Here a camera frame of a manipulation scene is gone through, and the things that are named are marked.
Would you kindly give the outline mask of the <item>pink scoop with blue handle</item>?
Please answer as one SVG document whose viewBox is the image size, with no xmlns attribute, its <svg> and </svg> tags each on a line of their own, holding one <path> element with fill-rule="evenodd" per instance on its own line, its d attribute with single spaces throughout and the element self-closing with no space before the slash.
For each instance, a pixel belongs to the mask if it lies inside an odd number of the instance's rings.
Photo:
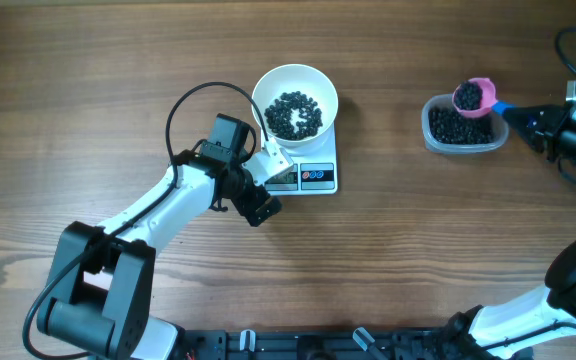
<svg viewBox="0 0 576 360">
<path fill-rule="evenodd" d="M 491 113 L 502 115 L 512 105 L 496 98 L 496 87 L 489 78 L 471 78 L 452 95 L 454 108 L 465 118 L 481 118 Z"/>
</svg>

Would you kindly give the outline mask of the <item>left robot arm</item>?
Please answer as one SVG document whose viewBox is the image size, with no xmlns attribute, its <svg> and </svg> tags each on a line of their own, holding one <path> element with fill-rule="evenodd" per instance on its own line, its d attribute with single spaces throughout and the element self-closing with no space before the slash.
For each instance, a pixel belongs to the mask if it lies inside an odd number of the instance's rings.
<svg viewBox="0 0 576 360">
<path fill-rule="evenodd" d="M 96 226 L 75 221 L 62 232 L 45 288 L 29 309 L 30 327 L 77 347 L 76 358 L 188 359 L 193 349 L 178 325 L 150 313 L 157 256 L 202 213 L 228 199 L 256 227 L 281 209 L 263 184 L 293 167 L 281 148 L 204 145 L 172 157 L 164 177 L 122 213 Z"/>
</svg>

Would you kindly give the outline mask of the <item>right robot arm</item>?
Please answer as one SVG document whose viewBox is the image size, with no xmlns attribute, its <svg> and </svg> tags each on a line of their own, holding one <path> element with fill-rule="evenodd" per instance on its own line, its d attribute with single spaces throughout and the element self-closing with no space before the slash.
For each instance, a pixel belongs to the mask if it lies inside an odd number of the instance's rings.
<svg viewBox="0 0 576 360">
<path fill-rule="evenodd" d="M 493 107 L 536 152 L 548 160 L 576 161 L 576 120 L 570 105 Z M 521 358 L 526 348 L 576 336 L 576 240 L 550 265 L 537 288 L 493 306 L 454 315 L 438 336 L 443 359 Z"/>
</svg>

